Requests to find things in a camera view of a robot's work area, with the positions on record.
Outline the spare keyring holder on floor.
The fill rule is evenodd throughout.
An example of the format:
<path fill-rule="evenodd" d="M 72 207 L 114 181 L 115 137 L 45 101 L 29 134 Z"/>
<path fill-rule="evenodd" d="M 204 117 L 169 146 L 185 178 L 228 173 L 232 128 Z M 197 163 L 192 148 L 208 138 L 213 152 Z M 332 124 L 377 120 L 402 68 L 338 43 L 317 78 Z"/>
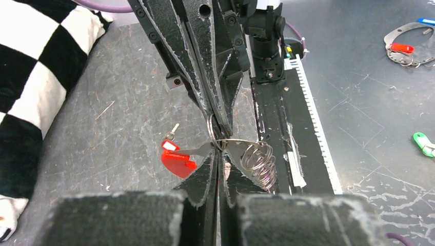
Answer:
<path fill-rule="evenodd" d="M 408 33 L 422 42 L 411 44 L 401 38 Z M 383 38 L 387 57 L 406 68 L 434 67 L 434 19 L 419 18 L 415 22 L 402 25 Z"/>

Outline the red tag key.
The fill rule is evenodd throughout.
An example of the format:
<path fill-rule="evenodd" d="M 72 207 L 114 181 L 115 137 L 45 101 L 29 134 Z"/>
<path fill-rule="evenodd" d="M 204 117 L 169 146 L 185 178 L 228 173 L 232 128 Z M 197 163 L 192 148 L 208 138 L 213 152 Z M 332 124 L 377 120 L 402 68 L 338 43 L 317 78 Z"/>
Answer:
<path fill-rule="evenodd" d="M 179 146 L 176 145 L 174 142 L 175 132 L 178 129 L 179 125 L 180 125 L 179 123 L 176 123 L 175 126 L 172 128 L 172 130 L 168 134 L 166 134 L 166 136 L 163 138 L 161 146 L 164 150 L 167 151 L 180 150 Z"/>

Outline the red grey keyring holder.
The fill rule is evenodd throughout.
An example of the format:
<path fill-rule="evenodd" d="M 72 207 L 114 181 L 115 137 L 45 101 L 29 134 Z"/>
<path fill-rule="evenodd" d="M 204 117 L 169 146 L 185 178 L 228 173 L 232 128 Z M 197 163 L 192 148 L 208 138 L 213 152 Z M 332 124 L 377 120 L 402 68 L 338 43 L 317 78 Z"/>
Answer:
<path fill-rule="evenodd" d="M 207 130 L 210 142 L 206 142 L 199 148 L 190 150 L 162 151 L 162 164 L 174 175 L 180 178 L 188 177 L 199 166 L 191 160 L 191 156 L 206 157 L 212 148 L 223 151 L 229 156 L 228 161 L 224 161 L 225 176 L 229 176 L 229 165 L 232 164 L 242 171 L 253 183 L 263 190 L 274 193 L 277 174 L 275 168 L 275 156 L 273 148 L 267 142 L 249 141 L 244 139 L 227 138 L 221 132 L 221 139 L 217 139 L 214 131 L 214 115 L 207 119 Z"/>

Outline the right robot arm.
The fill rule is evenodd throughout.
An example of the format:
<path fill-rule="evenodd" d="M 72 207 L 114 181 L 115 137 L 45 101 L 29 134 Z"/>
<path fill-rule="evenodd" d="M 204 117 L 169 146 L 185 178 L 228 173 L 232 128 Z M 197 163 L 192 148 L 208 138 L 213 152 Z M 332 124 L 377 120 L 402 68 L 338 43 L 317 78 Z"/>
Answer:
<path fill-rule="evenodd" d="M 281 1 L 130 1 L 161 55 L 218 138 L 233 134 L 233 105 L 245 72 L 284 78 Z"/>

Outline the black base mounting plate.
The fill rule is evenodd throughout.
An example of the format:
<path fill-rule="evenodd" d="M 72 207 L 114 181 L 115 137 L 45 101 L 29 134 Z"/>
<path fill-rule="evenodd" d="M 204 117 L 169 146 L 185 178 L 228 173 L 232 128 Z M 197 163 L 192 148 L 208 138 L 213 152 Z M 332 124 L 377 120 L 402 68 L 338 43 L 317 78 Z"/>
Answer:
<path fill-rule="evenodd" d="M 251 79 L 252 96 L 258 137 L 273 148 L 276 157 L 275 168 L 277 181 L 275 190 L 278 193 L 317 194 L 308 191 L 301 170 L 301 156 L 298 145 L 292 136 L 290 123 L 289 86 L 295 79 L 285 72 L 285 79 L 259 84 L 257 79 Z"/>

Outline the black white checkered pillow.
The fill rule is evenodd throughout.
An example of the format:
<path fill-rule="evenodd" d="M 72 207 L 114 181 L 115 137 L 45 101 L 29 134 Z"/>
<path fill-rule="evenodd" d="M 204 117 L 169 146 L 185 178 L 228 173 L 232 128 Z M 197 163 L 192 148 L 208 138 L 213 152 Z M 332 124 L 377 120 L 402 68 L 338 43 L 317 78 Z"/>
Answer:
<path fill-rule="evenodd" d="M 1 1 L 1 241 L 17 229 L 43 140 L 112 21 L 74 1 Z"/>

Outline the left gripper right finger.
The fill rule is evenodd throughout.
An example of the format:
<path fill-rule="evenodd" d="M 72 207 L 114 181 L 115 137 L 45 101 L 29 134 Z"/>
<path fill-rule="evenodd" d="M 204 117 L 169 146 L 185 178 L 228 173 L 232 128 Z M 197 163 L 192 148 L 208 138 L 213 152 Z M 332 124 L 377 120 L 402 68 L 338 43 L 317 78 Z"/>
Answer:
<path fill-rule="evenodd" d="M 218 154 L 222 245 L 388 245 L 363 197 L 270 194 Z"/>

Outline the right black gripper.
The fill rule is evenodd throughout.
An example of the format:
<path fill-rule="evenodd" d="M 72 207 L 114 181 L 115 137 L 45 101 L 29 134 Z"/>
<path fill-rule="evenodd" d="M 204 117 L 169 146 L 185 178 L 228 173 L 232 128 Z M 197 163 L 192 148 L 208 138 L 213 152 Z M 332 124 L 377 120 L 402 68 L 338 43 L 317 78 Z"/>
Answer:
<path fill-rule="evenodd" d="M 138 20 L 169 70 L 184 84 L 205 117 L 212 113 L 233 134 L 229 86 L 250 67 L 241 27 L 250 1 L 130 1 Z"/>

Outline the green key tag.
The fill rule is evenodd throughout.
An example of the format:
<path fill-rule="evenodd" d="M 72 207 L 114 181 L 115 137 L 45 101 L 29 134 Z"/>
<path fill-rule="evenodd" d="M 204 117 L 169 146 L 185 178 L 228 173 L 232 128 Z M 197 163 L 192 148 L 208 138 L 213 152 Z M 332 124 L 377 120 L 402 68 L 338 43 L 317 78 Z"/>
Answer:
<path fill-rule="evenodd" d="M 424 133 L 415 132 L 413 139 L 425 156 L 434 157 L 434 143 L 432 143 Z"/>

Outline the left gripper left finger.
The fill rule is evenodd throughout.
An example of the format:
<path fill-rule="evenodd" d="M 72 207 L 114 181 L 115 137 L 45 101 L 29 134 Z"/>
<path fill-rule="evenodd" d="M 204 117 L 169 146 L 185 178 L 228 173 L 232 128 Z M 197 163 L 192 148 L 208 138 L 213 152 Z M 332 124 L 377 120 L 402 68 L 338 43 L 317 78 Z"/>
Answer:
<path fill-rule="evenodd" d="M 217 151 L 168 191 L 66 196 L 35 245 L 215 245 Z"/>

